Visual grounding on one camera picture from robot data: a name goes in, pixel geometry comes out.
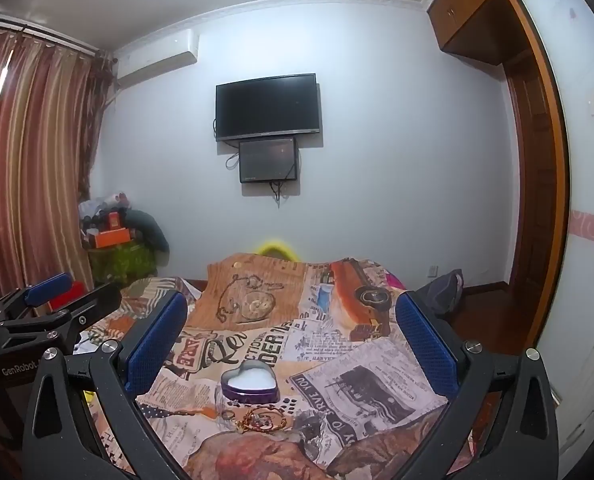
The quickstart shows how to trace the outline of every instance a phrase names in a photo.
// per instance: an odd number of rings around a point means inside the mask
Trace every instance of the green basket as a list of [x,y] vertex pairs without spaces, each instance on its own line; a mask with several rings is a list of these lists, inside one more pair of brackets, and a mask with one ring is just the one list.
[[88,259],[96,284],[116,282],[126,286],[157,274],[155,253],[135,240],[88,250]]

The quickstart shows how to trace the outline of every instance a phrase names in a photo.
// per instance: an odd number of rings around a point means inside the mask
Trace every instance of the door frame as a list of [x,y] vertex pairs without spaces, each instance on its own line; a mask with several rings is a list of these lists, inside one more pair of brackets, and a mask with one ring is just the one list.
[[[548,259],[548,270],[546,272],[546,279],[544,287],[541,291],[537,310],[532,320],[530,330],[526,336],[524,347],[534,347],[537,344],[539,336],[544,328],[552,301],[557,289],[557,283],[561,273],[561,266],[564,258],[564,250],[566,248],[566,239],[568,234],[568,219],[570,216],[570,162],[568,159],[568,138],[566,136],[566,123],[564,121],[563,109],[555,82],[552,67],[546,55],[545,49],[536,28],[529,17],[521,0],[510,0],[514,11],[517,13],[522,24],[523,30],[528,38],[530,50],[527,53],[521,53],[519,57],[527,54],[533,55],[537,66],[539,68],[539,75],[541,76],[541,83],[543,85],[546,104],[548,105],[548,113],[552,123],[552,135],[555,148],[555,221],[554,233],[552,239],[552,248],[550,250],[550,257]],[[517,255],[519,254],[520,244],[522,243],[522,224],[524,213],[525,193],[523,187],[525,186],[525,159],[523,157],[523,133],[521,127],[521,117],[516,105],[516,95],[514,89],[509,81],[510,95],[512,97],[512,108],[515,113],[515,122],[517,127],[518,145],[519,149],[519,167],[520,167],[520,208],[519,208],[519,224],[517,232],[517,243],[515,247],[515,259],[512,264],[512,273],[510,275],[510,287],[514,285],[513,279],[516,277]]]

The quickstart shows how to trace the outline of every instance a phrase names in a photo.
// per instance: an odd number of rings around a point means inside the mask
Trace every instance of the screw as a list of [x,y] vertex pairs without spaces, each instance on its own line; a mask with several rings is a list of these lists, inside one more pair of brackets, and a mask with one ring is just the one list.
[[539,352],[536,351],[534,348],[528,348],[526,350],[526,357],[531,361],[539,361],[539,358],[541,356],[539,355]]
[[119,343],[117,341],[114,339],[109,339],[108,341],[104,341],[102,343],[101,351],[103,351],[104,354],[112,354],[115,350],[117,350],[118,346]]
[[471,354],[481,354],[483,349],[479,341],[466,341],[466,350]]
[[47,361],[54,359],[56,355],[57,355],[56,348],[50,347],[50,348],[47,348],[46,350],[44,350],[44,359],[46,359]]

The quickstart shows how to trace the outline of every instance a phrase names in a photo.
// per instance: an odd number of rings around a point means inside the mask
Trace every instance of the newspaper print bedspread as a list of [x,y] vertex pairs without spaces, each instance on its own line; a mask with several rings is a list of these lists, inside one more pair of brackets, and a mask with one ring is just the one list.
[[[95,344],[121,339],[167,290],[184,294],[186,326],[137,403],[190,477],[390,479],[446,405],[394,322],[398,280],[371,261],[310,265],[255,254],[234,254],[208,274],[199,299],[180,278],[133,283],[89,334]],[[254,406],[226,399],[219,379],[246,359],[273,368],[282,431],[237,430]],[[110,458],[132,471],[96,400],[90,408]],[[452,470],[471,459],[467,442]]]

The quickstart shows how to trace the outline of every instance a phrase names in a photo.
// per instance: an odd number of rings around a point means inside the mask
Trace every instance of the blue gripper pad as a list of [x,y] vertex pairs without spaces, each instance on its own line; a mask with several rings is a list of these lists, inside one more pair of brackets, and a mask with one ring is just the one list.
[[395,317],[435,393],[454,399],[459,392],[457,364],[408,294],[397,299]]
[[186,298],[180,292],[175,293],[126,360],[124,387],[130,396],[135,398],[151,389],[161,365],[184,327],[187,314]]
[[57,274],[48,278],[45,282],[33,285],[24,295],[24,303],[27,306],[40,306],[51,301],[60,294],[65,294],[71,290],[72,278],[67,272]]

